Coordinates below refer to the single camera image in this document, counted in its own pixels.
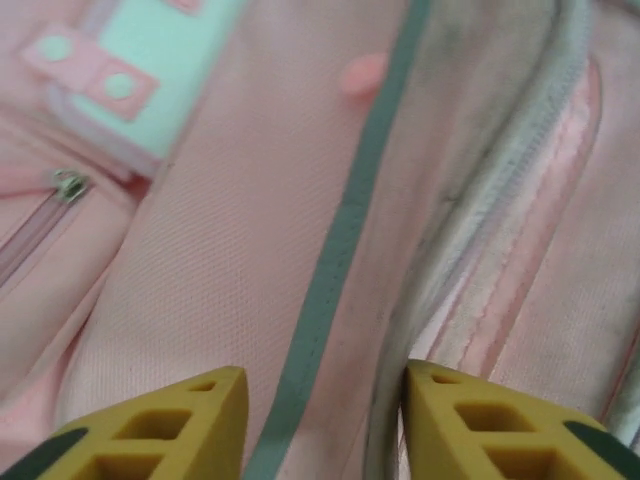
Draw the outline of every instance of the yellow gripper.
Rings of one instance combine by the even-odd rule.
[[[405,380],[413,480],[640,479],[579,412],[422,361]],[[0,480],[239,480],[247,416],[244,370],[221,368],[66,425]]]

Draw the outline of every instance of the rectangular hole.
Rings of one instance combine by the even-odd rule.
[[[148,480],[161,460],[157,455],[96,456],[71,480]]]
[[[201,385],[196,385],[189,389],[190,392],[210,392],[216,386],[216,382],[207,382]]]
[[[114,438],[174,440],[191,418],[189,410],[149,410],[133,417]]]
[[[485,452],[508,480],[588,480],[551,448],[485,448]]]
[[[455,406],[473,432],[533,432],[533,426],[513,407],[499,403],[463,403]]]
[[[450,385],[458,385],[460,382],[455,378],[448,377],[446,375],[441,375],[439,373],[434,373],[431,375],[431,380],[436,383],[450,384]]]

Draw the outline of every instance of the metal zipper pull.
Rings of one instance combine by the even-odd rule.
[[[56,199],[71,204],[81,198],[89,187],[89,177],[75,170],[56,170],[53,174]]]

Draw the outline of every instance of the zipper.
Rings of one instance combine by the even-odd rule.
[[[589,5],[558,0],[558,12],[536,78],[503,137],[489,153],[497,159],[467,185],[463,197],[429,250],[418,252],[390,320],[378,363],[366,434],[367,480],[395,478],[398,462],[397,405],[402,372],[415,340],[454,290],[479,248],[518,194],[529,167],[551,133],[584,72],[590,34]]]
[[[40,187],[37,187],[34,182],[34,187],[25,187],[24,193],[33,193],[34,190],[52,190],[52,192],[13,236],[0,247],[0,287],[7,283],[7,280],[90,189],[89,178],[74,170],[56,170],[48,182],[42,182],[41,175],[38,177]]]

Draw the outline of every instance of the pink button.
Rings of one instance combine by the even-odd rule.
[[[91,81],[85,94],[94,102],[131,121],[158,88],[158,82],[143,71],[112,59]]]
[[[22,59],[32,69],[74,92],[83,91],[109,55],[95,43],[63,25],[47,26],[22,51]]]
[[[172,7],[182,10],[190,15],[195,15],[202,8],[203,0],[165,0]]]

